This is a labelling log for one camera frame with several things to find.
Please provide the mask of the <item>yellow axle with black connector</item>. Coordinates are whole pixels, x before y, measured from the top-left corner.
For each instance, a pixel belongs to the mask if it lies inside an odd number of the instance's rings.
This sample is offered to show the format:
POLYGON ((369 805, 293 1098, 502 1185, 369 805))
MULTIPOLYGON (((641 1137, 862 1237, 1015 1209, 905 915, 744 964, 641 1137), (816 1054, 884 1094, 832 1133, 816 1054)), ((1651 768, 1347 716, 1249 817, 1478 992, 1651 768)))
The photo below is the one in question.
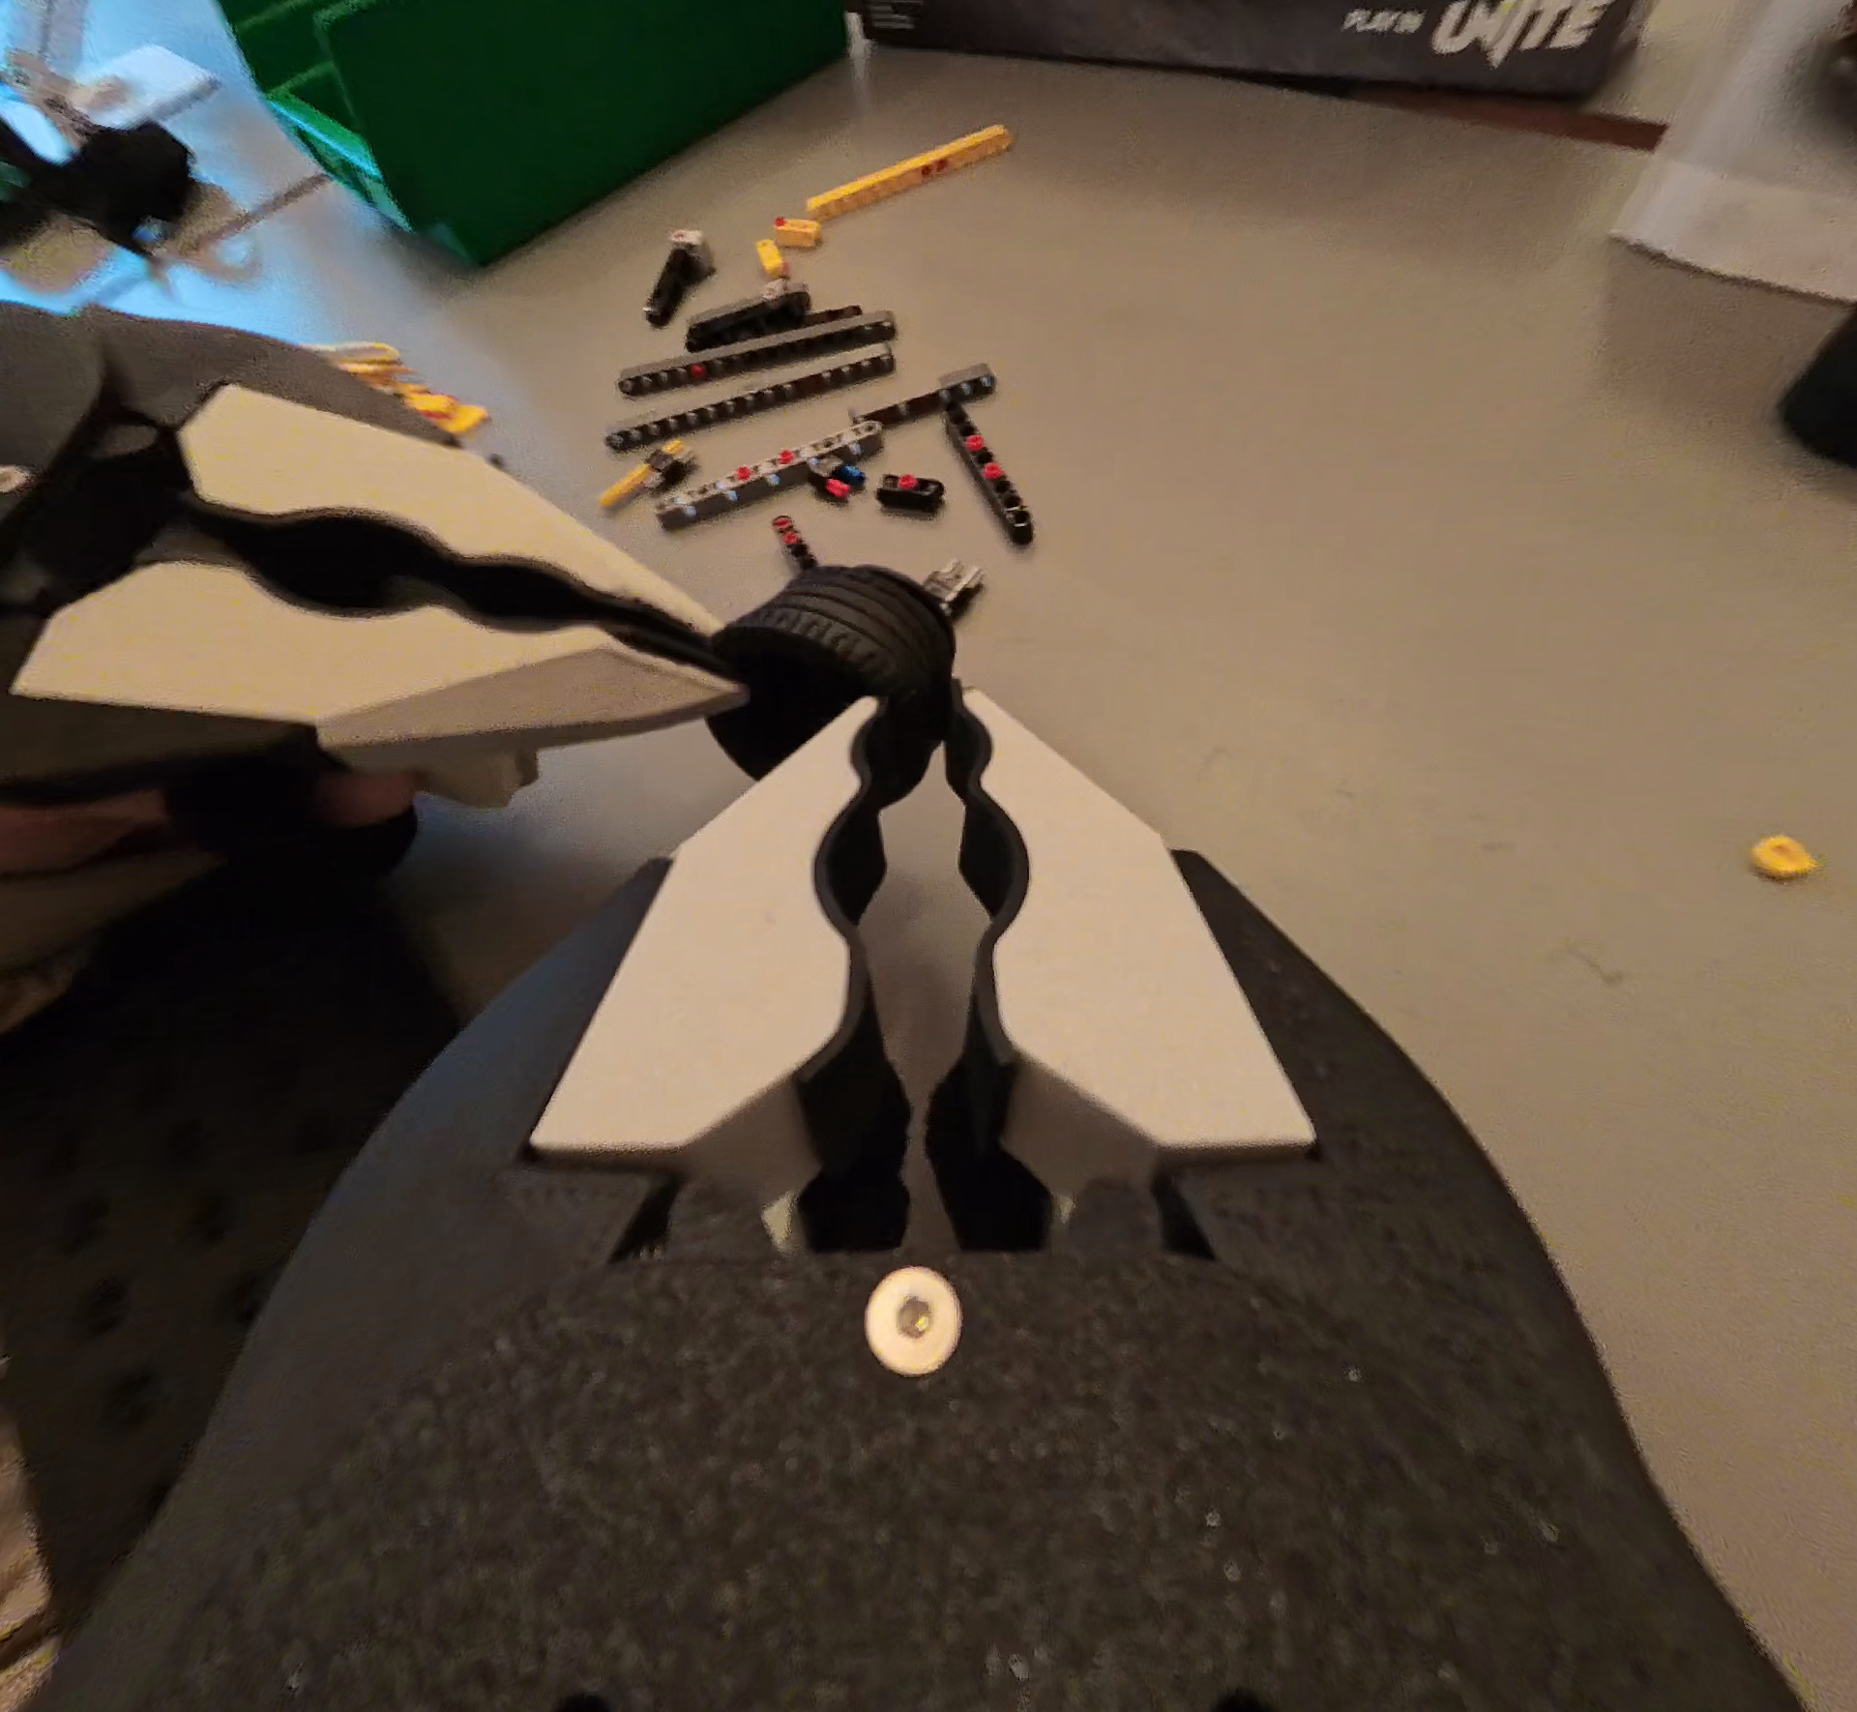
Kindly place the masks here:
POLYGON ((685 438, 671 438, 655 445, 643 461, 613 481, 599 497, 607 515, 621 511, 641 495, 663 495, 685 485, 697 469, 697 459, 685 438))

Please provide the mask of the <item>grey desk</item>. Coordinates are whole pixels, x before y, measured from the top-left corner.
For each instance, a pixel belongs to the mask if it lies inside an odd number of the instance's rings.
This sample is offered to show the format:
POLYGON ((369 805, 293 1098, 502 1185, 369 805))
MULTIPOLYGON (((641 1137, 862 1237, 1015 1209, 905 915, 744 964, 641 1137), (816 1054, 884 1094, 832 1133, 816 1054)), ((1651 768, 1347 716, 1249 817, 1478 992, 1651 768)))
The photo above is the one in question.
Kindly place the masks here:
POLYGON ((1649 1466, 1816 1708, 1854 1708, 1854 487, 1776 428, 1838 316, 1611 239, 1623 147, 1204 76, 856 54, 494 269, 299 175, 208 0, 237 207, 152 269, 84 239, 5 294, 382 340, 599 519, 671 229, 750 284, 776 215, 991 121, 858 215, 826 302, 913 392, 987 360, 1037 541, 814 519, 987 569, 961 674, 1208 855, 1387 1028, 1522 1197, 1649 1466), (1754 841, 1822 867, 1770 883, 1754 841))

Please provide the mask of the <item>black perforated seat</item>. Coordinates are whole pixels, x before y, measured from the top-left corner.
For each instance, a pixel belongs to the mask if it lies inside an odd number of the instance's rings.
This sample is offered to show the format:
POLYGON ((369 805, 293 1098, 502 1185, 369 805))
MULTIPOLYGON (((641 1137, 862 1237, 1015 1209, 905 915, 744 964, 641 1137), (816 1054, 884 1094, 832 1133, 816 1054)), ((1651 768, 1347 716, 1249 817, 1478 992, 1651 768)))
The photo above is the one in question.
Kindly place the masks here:
POLYGON ((60 1633, 152 1529, 313 1215, 456 1030, 382 881, 221 869, 5 1036, 5 1428, 60 1633))

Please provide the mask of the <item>long yellow brick beam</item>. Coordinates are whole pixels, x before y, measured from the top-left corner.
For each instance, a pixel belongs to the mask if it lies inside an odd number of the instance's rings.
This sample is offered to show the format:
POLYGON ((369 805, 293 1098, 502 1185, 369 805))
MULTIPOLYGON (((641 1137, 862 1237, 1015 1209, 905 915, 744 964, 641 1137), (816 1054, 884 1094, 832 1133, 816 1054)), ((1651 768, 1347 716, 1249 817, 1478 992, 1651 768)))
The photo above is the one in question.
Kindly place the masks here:
POLYGON ((1005 123, 993 123, 971 131, 955 141, 935 145, 913 157, 882 167, 864 177, 850 179, 830 191, 818 193, 806 203, 806 219, 826 225, 848 215, 870 211, 878 205, 941 179, 959 175, 981 163, 1003 157, 1015 145, 1015 133, 1005 123))

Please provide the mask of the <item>black beam with red pins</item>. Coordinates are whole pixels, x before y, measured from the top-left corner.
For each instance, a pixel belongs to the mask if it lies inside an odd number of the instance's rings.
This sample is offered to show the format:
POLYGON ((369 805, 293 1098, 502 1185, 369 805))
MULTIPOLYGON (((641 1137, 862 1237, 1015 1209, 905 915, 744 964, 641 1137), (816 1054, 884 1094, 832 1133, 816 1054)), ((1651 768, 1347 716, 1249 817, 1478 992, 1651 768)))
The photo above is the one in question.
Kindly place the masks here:
POLYGON ((941 420, 953 453, 985 495, 1007 539, 1017 547, 1031 547, 1035 543, 1033 509, 999 461, 985 434, 973 424, 967 408, 953 400, 943 410, 941 420))

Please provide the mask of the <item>short black brick beam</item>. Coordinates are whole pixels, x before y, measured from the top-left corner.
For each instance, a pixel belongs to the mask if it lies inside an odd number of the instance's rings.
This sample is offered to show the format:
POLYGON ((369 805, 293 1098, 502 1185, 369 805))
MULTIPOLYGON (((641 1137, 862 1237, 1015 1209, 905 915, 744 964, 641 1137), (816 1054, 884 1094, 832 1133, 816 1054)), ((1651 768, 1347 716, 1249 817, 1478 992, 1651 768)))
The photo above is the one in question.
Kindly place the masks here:
POLYGON ((808 284, 772 280, 760 292, 709 308, 685 328, 687 354, 713 354, 750 340, 796 330, 810 322, 814 300, 808 284))

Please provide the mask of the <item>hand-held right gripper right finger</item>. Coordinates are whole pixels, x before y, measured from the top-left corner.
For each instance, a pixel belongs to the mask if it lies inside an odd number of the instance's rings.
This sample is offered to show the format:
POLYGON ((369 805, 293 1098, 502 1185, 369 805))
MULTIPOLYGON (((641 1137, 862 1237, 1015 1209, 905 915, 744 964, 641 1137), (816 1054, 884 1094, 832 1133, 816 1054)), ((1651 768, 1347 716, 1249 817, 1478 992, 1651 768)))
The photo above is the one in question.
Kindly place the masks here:
POLYGON ((1076 1197, 1309 1157, 1313 1120, 1166 837, 979 688, 945 760, 987 911, 961 1080, 979 1161, 1076 1197))

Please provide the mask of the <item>dark blurry object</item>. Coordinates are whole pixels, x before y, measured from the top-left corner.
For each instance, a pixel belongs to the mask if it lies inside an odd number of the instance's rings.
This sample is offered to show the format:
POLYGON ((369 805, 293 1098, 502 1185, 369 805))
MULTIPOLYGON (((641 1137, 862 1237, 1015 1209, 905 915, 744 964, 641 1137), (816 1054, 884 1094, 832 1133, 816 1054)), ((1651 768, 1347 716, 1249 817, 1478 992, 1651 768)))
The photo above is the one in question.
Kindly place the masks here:
POLYGON ((3 123, 3 247, 56 219, 136 255, 174 237, 198 199, 196 155, 168 127, 98 127, 54 159, 3 123))

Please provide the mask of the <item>person's left hand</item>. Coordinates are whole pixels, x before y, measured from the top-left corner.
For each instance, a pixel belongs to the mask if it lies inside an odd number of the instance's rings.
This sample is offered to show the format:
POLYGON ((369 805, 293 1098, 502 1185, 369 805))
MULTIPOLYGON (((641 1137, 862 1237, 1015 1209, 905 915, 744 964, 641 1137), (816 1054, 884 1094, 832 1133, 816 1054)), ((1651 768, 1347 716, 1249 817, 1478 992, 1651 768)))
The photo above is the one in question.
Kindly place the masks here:
POLYGON ((176 845, 160 791, 58 803, 3 803, 3 879, 33 881, 176 845))

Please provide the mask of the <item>black piece with grey end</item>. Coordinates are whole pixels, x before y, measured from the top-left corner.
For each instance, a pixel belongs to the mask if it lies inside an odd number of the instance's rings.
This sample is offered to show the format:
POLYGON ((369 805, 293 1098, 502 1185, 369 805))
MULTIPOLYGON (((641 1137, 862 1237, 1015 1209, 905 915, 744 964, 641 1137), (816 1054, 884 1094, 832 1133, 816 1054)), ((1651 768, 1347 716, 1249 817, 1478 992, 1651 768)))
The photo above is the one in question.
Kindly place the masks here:
POLYGON ((671 326, 691 292, 715 276, 715 251, 703 231, 673 231, 667 255, 643 306, 655 330, 671 326))

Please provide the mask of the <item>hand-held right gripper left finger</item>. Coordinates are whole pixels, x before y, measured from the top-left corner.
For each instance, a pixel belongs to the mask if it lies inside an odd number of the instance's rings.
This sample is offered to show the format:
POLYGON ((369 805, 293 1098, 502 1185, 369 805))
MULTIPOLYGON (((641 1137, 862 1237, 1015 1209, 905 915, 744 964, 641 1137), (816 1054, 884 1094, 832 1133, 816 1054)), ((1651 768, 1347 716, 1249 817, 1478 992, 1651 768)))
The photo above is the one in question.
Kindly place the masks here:
POLYGON ((559 1167, 611 1165, 796 1195, 822 1167, 806 1070, 854 1006, 854 943, 818 861, 868 778, 848 710, 673 855, 532 1135, 559 1167))

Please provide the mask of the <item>yellow brick pieces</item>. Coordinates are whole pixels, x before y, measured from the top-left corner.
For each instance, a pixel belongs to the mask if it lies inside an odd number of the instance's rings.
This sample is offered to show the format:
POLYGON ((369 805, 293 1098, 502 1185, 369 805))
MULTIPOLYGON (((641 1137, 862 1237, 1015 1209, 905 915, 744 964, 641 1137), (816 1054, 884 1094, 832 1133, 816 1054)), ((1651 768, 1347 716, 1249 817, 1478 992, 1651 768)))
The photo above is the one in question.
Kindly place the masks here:
POLYGON ((373 390, 394 398, 454 440, 466 440, 492 422, 492 414, 482 404, 432 388, 408 366, 404 354, 384 342, 317 346, 317 354, 373 390))

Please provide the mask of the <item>green plastic bin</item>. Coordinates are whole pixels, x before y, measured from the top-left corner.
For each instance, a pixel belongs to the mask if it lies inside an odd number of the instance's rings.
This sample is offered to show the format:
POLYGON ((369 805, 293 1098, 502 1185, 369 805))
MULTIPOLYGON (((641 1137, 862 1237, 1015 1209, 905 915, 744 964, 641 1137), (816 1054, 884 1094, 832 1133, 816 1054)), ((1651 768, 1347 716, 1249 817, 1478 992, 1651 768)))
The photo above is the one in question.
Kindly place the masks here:
POLYGON ((273 117, 496 263, 846 56, 844 0, 215 0, 273 117))

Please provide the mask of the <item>black rubber toy tire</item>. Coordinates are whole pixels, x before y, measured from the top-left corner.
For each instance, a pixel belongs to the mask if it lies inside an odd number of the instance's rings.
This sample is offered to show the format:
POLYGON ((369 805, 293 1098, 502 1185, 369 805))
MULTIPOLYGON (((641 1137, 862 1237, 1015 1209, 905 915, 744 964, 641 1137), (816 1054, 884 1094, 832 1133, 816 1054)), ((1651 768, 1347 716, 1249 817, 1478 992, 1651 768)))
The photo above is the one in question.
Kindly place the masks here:
POLYGON ((1790 384, 1778 402, 1784 432, 1808 453, 1856 469, 1856 310, 1790 384))
POLYGON ((913 579, 820 567, 726 624, 717 656, 748 700, 711 720, 724 756, 764 778, 856 702, 878 702, 866 758, 882 805, 911 795, 947 736, 957 634, 913 579))

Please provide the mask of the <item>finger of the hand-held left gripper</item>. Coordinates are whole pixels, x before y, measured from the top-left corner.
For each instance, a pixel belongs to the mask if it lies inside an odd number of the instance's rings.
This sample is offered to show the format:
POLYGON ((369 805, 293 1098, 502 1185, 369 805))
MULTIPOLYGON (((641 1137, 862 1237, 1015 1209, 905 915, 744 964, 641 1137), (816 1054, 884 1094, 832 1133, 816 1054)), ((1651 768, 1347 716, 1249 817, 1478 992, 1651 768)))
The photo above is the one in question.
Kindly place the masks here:
POLYGON ((750 702, 722 622, 607 539, 486 549, 279 539, 156 557, 25 626, 11 799, 202 782, 241 762, 406 774, 508 805, 549 750, 750 702))
POLYGON ((722 618, 617 543, 474 453, 243 386, 217 390, 178 432, 196 493, 265 521, 371 521, 458 561, 526 563, 617 605, 713 636, 722 618))

